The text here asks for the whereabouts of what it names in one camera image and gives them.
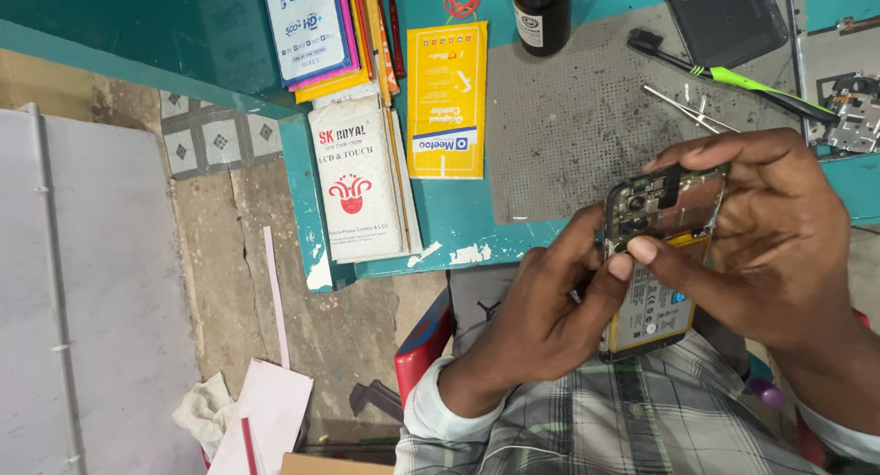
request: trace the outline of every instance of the metal tweezers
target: metal tweezers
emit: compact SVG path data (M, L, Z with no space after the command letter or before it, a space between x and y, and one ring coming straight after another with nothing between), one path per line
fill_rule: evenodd
M666 95L661 94L660 92L657 92L654 88L651 88L651 87L645 85L644 89L648 90L649 92L653 93L654 95L660 97L661 99L666 100L668 103L675 106L678 110L684 112L686 116L697 121L698 124L701 124L703 127L708 129L710 132L713 132L715 134L720 134L725 131L731 131L731 132L736 132L736 133L740 132L736 128L732 128L731 126L728 126L727 124L725 124L721 121L716 121L716 120L712 119L711 117L706 116L705 114L701 114L700 112L697 112L696 110L693 110L687 106L681 105L680 103L667 97ZM727 130L718 130L714 126L712 126L712 124L710 124L708 121L711 121L719 126L727 128Z

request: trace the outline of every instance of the red logo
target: red logo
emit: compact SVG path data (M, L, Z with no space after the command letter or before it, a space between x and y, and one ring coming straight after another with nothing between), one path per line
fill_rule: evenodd
M351 184L348 186L343 182L346 177L351 178ZM372 187L373 183L365 180L363 177L345 175L340 177L339 180L327 190L327 193L329 193L331 197L339 197L342 210L345 210L346 213L358 213L361 211L361 207L363 207L361 192Z
M319 132L318 139L320 140L321 144L330 143L331 141L334 141L333 140L333 130L330 130L328 132Z

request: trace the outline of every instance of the stack of packages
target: stack of packages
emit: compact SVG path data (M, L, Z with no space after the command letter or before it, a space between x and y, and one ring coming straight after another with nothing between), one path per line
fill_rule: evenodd
M283 84L314 107L332 259L422 253L381 0L267 2Z

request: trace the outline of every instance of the pink paper strip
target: pink paper strip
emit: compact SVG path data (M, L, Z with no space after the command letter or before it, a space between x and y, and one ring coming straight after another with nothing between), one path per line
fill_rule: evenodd
M280 346L280 365L291 369L291 354L287 351L287 332L284 330L284 313L281 311L281 291L278 289L278 272L275 271L275 247L272 245L272 228L263 227L263 242L266 244L266 264L269 266L269 284L272 287L272 305L275 307L275 325L278 327L278 346Z

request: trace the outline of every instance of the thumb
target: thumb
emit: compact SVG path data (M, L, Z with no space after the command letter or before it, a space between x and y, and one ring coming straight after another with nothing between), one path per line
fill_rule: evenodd
M581 302L569 314L569 329L577 332L580 339L585 331L598 336L614 312L623 306L632 275L633 260L629 255L612 256L589 281Z
M637 236L627 243L627 251L664 286L684 294L710 313L716 309L733 313L748 305L748 290L740 282L703 266L673 245Z

